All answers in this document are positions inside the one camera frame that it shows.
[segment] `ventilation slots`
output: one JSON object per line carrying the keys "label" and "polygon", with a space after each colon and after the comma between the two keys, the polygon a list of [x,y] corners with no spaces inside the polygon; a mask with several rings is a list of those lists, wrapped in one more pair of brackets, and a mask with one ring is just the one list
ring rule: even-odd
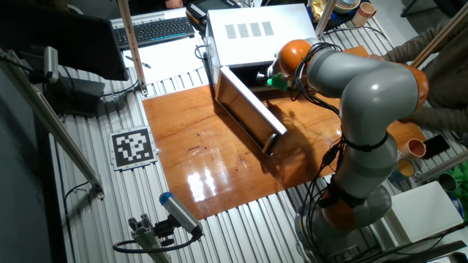
{"label": "ventilation slots", "polygon": [[250,23],[250,30],[252,30],[252,35],[254,35],[254,37],[262,36],[262,32],[260,32],[260,26],[258,23]]}
{"label": "ventilation slots", "polygon": [[239,29],[239,34],[241,35],[241,38],[244,37],[249,37],[249,32],[247,31],[247,25],[242,23],[238,24],[237,28]]}
{"label": "ventilation slots", "polygon": [[273,28],[271,27],[271,23],[268,22],[262,22],[263,30],[265,31],[266,36],[273,36]]}
{"label": "ventilation slots", "polygon": [[237,36],[235,35],[234,25],[225,25],[226,34],[228,39],[235,39]]}

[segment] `open drawer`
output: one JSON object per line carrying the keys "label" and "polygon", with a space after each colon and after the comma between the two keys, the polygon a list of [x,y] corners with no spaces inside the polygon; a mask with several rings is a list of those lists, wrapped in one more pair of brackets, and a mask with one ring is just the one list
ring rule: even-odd
{"label": "open drawer", "polygon": [[234,118],[267,156],[286,127],[226,66],[214,83],[216,101]]}

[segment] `orange cup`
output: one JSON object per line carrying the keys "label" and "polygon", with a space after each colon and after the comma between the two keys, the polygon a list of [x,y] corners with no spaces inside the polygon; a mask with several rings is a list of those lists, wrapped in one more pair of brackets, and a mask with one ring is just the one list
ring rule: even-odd
{"label": "orange cup", "polygon": [[359,6],[358,11],[352,18],[352,23],[354,23],[356,27],[364,26],[367,23],[367,21],[369,21],[369,19],[371,19],[375,15],[376,12],[377,10],[375,9],[373,4],[362,3]]}

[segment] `cup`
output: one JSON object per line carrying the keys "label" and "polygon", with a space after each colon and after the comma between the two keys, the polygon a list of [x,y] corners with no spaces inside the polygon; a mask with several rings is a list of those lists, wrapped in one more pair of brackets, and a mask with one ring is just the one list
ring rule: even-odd
{"label": "cup", "polygon": [[449,196],[453,196],[456,193],[456,180],[451,174],[446,172],[441,173],[437,178],[437,182],[440,183],[440,186]]}
{"label": "cup", "polygon": [[412,164],[411,160],[399,159],[388,177],[388,180],[392,183],[398,183],[401,180],[412,177],[414,174],[415,166]]}
{"label": "cup", "polygon": [[352,22],[356,27],[364,26],[369,19],[371,19],[377,10],[375,9],[374,5],[371,3],[362,3],[359,6],[358,11],[352,18]]}
{"label": "cup", "polygon": [[400,148],[400,157],[409,160],[418,160],[426,154],[426,145],[418,140],[411,139]]}

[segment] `metal rod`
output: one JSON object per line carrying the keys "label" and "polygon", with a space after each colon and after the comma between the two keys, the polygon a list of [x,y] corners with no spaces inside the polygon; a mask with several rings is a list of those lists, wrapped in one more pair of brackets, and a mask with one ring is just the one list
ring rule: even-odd
{"label": "metal rod", "polygon": [[336,1],[337,0],[327,1],[327,5],[325,6],[325,9],[323,10],[322,17],[320,18],[319,24],[317,25],[315,29],[315,34],[317,35],[317,37],[320,37],[322,35],[323,30],[327,26],[327,23],[330,20],[331,13],[333,12],[333,9],[336,6]]}
{"label": "metal rod", "polygon": [[465,4],[458,13],[450,20],[444,29],[436,35],[436,37],[427,45],[426,48],[418,55],[410,66],[418,68],[437,48],[440,42],[447,39],[452,31],[468,18],[468,3]]}
{"label": "metal rod", "polygon": [[[20,64],[20,60],[12,51],[8,52],[7,57]],[[19,67],[7,62],[0,62],[0,68],[3,69],[5,75],[28,102],[36,116],[65,150],[68,157],[71,158],[86,179],[88,179],[91,185],[100,193],[99,197],[103,197],[101,180],[73,142],[72,138],[68,135],[59,117],[57,117],[40,90],[29,82],[28,76]]]}
{"label": "metal rod", "polygon": [[138,83],[140,84],[141,92],[143,93],[143,95],[147,95],[148,90],[146,89],[143,65],[141,64],[140,53],[138,52],[137,37],[135,36],[135,30],[133,29],[132,15],[130,15],[128,0],[118,0],[118,8],[120,9],[120,15],[122,16],[122,21],[124,22],[125,26],[125,32],[127,33],[127,39],[129,40],[133,63],[135,64],[135,70],[137,71]]}

